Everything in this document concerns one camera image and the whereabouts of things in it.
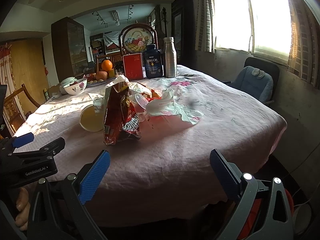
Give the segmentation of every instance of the human hand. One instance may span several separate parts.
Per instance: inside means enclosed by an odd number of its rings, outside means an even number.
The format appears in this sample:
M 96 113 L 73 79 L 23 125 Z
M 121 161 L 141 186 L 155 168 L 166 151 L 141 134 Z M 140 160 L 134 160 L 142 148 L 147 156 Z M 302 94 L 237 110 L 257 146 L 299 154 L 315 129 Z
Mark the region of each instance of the human hand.
M 17 205 L 19 214 L 16 217 L 15 224 L 20 228 L 21 231 L 27 230 L 30 203 L 29 203 L 28 191 L 24 187 L 20 188 L 16 205 Z

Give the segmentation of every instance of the floral bowl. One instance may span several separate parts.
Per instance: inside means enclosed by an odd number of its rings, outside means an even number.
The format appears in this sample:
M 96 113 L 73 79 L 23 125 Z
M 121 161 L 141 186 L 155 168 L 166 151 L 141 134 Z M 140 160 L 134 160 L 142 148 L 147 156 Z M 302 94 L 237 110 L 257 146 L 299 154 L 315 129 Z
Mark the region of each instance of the floral bowl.
M 84 92 L 84 89 L 87 86 L 87 79 L 82 78 L 77 80 L 77 82 L 78 83 L 75 85 L 71 85 L 73 83 L 71 82 L 63 87 L 69 95 L 76 96 Z

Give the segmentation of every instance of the floral tablecloth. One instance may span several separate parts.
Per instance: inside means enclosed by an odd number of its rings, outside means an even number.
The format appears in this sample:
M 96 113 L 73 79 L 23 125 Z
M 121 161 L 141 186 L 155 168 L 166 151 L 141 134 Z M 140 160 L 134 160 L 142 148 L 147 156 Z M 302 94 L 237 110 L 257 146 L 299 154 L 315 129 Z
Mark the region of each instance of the floral tablecloth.
M 179 116 L 158 116 L 140 124 L 142 138 L 113 146 L 103 132 L 81 128 L 81 109 L 92 104 L 86 94 L 63 96 L 40 106 L 16 132 L 33 132 L 34 142 L 19 151 L 36 150 L 63 137 L 66 147 L 55 161 L 58 173 L 50 180 L 77 173 L 106 149 L 111 164 L 86 207 L 99 226 L 130 226 L 185 217 L 226 196 L 209 163 L 212 149 L 246 172 L 255 173 L 275 149 L 285 120 L 246 93 L 183 66 L 176 78 L 140 81 L 161 93 L 172 89 L 175 100 L 203 113 L 192 126 Z M 87 88 L 97 93 L 102 87 Z

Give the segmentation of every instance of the pink tablecloth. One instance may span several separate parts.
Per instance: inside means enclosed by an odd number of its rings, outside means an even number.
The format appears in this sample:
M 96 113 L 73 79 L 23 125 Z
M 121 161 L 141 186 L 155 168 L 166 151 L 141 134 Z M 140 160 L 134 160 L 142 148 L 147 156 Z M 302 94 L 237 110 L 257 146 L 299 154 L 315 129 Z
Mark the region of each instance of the pink tablecloth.
M 66 147 L 55 161 L 58 173 L 50 180 L 77 173 L 106 149 L 111 164 L 93 199 L 86 204 L 100 226 L 129 226 L 182 217 L 199 206 L 226 198 L 209 164 L 217 148 L 242 171 L 257 172 L 275 149 L 285 120 L 253 97 L 214 78 L 178 67 L 178 77 L 143 80 L 161 93 L 174 90 L 180 104 L 204 114 L 195 126 L 178 116 L 142 122 L 140 141 L 114 146 L 103 143 L 103 133 L 81 128 L 81 109 L 92 100 L 87 94 L 63 96 L 40 106 L 16 132 L 32 132 L 34 142 L 18 149 L 36 150 L 63 137 Z M 95 93 L 102 87 L 87 88 Z

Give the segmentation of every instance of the stainless steel water bottle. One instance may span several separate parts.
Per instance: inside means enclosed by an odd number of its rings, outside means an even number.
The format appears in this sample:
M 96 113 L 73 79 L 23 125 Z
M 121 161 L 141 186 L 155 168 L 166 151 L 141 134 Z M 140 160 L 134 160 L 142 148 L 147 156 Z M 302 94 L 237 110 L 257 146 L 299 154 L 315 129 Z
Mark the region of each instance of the stainless steel water bottle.
M 177 76 L 177 52 L 174 48 L 173 37 L 165 37 L 165 77 L 173 78 Z

